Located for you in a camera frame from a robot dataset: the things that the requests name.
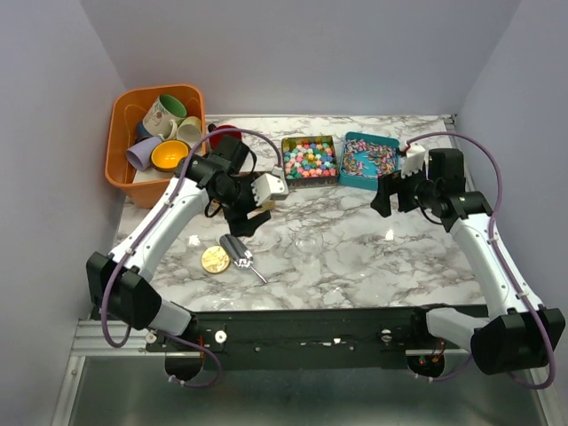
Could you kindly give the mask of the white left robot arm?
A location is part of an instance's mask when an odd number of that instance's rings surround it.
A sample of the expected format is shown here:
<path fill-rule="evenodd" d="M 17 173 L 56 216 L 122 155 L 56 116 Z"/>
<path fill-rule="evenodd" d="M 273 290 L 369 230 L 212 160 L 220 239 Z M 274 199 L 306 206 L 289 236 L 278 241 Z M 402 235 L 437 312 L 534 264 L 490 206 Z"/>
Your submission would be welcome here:
<path fill-rule="evenodd" d="M 109 254 L 95 252 L 86 263 L 91 301 L 103 323 L 117 318 L 131 329 L 159 330 L 179 351 L 196 342 L 193 314 L 163 299 L 150 284 L 170 246 L 194 217 L 208 211 L 212 201 L 223 210 L 231 234 L 239 237 L 253 235 L 270 219 L 269 212 L 256 212 L 263 203 L 288 196 L 281 154 L 276 155 L 272 171 L 241 174 L 251 149 L 231 137 L 229 130 L 213 133 L 221 138 L 217 149 L 204 155 L 191 149 L 135 231 Z"/>

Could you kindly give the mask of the dark tin of star candies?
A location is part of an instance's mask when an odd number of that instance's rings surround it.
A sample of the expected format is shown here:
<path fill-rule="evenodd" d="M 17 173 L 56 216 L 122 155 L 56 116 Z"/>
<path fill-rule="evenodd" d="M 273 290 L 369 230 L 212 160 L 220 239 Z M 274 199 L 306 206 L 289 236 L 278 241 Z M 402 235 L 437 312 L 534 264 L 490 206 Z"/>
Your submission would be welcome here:
<path fill-rule="evenodd" d="M 281 141 L 284 176 L 291 188 L 338 183 L 338 157 L 332 136 L 288 137 Z"/>

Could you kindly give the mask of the silver metal scoop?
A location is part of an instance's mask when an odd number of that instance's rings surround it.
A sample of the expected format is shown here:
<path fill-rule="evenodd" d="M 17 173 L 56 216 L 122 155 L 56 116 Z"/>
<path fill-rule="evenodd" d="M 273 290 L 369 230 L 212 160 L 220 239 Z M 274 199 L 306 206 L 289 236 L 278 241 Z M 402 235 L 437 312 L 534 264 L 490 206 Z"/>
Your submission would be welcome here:
<path fill-rule="evenodd" d="M 251 251 L 239 238 L 228 233 L 219 238 L 219 244 L 238 269 L 250 270 L 263 284 L 268 283 L 267 279 L 255 268 Z"/>

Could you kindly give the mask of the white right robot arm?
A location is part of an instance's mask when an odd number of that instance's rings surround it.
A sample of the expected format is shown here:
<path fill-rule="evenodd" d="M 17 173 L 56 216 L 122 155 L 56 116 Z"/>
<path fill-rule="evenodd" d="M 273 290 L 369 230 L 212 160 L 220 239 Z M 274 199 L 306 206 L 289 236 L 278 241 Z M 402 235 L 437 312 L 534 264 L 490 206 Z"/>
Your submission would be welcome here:
<path fill-rule="evenodd" d="M 462 152 L 436 148 L 419 153 L 418 159 L 409 173 L 379 177 L 371 207 L 388 217 L 396 195 L 401 212 L 430 210 L 466 256 L 487 315 L 475 318 L 443 304 L 419 308 L 408 326 L 410 341 L 421 348 L 439 338 L 453 343 L 468 351 L 486 375 L 552 367 L 564 315 L 531 291 L 499 239 L 485 196 L 467 191 Z"/>

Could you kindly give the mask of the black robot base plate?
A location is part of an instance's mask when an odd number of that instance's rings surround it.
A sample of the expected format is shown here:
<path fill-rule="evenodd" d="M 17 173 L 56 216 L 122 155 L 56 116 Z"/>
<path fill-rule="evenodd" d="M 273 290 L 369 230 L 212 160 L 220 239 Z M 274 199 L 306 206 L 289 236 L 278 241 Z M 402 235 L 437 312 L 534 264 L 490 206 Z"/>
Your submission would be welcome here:
<path fill-rule="evenodd" d="M 197 312 L 178 339 L 157 334 L 146 345 L 165 354 L 167 373 L 417 367 L 440 375 L 435 356 L 455 348 L 428 335 L 423 308 Z"/>

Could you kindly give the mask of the gold tin of lollipops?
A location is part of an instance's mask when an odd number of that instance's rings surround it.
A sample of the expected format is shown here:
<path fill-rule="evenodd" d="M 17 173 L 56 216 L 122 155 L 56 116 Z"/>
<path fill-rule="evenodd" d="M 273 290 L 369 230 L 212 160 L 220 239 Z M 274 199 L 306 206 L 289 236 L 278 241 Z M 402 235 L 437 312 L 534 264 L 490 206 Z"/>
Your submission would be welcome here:
<path fill-rule="evenodd" d="M 260 212 L 264 212 L 264 211 L 274 210 L 275 208 L 276 208 L 275 201 L 266 201 L 257 210 Z"/>

